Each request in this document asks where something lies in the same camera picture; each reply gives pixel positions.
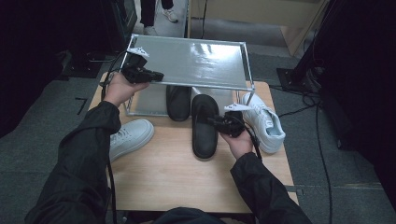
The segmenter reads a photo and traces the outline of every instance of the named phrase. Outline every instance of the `black clog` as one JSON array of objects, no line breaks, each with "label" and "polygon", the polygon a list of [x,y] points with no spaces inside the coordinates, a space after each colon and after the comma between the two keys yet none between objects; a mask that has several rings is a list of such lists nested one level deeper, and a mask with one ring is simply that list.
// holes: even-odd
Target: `black clog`
[{"label": "black clog", "polygon": [[201,159],[208,159],[216,152],[219,133],[207,119],[218,114],[218,104],[211,96],[199,94],[192,99],[192,150]]},{"label": "black clog", "polygon": [[166,86],[166,111],[174,121],[187,119],[191,113],[191,87]]}]

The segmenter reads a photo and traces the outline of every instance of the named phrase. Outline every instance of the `hand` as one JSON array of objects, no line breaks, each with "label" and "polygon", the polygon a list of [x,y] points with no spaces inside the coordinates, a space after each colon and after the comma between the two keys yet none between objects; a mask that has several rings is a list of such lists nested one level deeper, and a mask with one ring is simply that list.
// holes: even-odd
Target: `hand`
[{"label": "hand", "polygon": [[107,86],[106,96],[104,101],[119,107],[122,103],[127,101],[135,92],[141,91],[149,86],[149,83],[130,83],[123,74],[114,73],[110,84]]},{"label": "hand", "polygon": [[232,138],[228,134],[220,133],[220,136],[228,143],[233,156],[238,160],[241,156],[253,150],[250,135],[244,130],[238,137]]}]

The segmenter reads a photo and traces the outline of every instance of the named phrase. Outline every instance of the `white shoe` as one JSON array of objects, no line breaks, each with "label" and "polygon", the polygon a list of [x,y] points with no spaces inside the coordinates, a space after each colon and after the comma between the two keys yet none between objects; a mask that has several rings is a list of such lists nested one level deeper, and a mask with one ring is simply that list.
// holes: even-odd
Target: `white shoe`
[{"label": "white shoe", "polygon": [[[249,96],[250,92],[244,95],[243,105],[247,104]],[[256,94],[253,94],[249,106],[253,109],[244,111],[244,119],[253,127],[260,141],[259,148],[266,153],[276,153],[280,150],[286,136],[279,117]]]},{"label": "white shoe", "polygon": [[174,10],[171,9],[163,9],[163,15],[168,18],[169,21],[171,22],[178,22],[177,14],[174,12]]},{"label": "white shoe", "polygon": [[143,35],[158,35],[154,26],[148,26],[143,28]]},{"label": "white shoe", "polygon": [[144,146],[154,135],[154,126],[146,119],[123,124],[117,133],[110,135],[110,162]]}]

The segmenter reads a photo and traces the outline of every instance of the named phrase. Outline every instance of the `black sleeve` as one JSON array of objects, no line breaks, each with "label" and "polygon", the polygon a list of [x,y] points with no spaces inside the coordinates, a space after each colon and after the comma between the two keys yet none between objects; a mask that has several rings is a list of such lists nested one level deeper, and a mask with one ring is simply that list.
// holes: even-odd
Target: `black sleeve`
[{"label": "black sleeve", "polygon": [[106,217],[109,136],[120,129],[120,111],[101,102],[61,142],[49,174],[25,223],[101,223]]},{"label": "black sleeve", "polygon": [[289,197],[285,186],[253,152],[239,158],[231,174],[239,193],[261,224],[311,223]]}]

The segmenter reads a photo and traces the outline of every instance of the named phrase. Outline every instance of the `wooden table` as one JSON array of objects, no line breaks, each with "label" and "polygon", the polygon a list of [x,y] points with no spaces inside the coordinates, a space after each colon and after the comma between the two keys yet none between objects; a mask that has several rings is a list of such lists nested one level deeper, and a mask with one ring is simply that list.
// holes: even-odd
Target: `wooden table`
[{"label": "wooden table", "polygon": [[[255,84],[256,93],[274,108],[268,85]],[[90,108],[100,102],[101,89],[97,89]],[[144,147],[112,163],[118,209],[167,211],[187,206],[215,213],[251,213],[230,174],[235,158],[220,136],[215,155],[204,161],[192,152],[191,119],[179,122],[168,117],[127,117],[120,107],[121,123],[134,119],[148,119],[155,133]],[[293,186],[283,146],[276,154],[262,152],[262,156],[265,166],[284,185]],[[295,192],[290,192],[290,197],[297,202]]]},{"label": "wooden table", "polygon": [[329,0],[189,0],[191,18],[221,19],[279,25],[290,55],[295,55],[307,35],[323,17]]}]

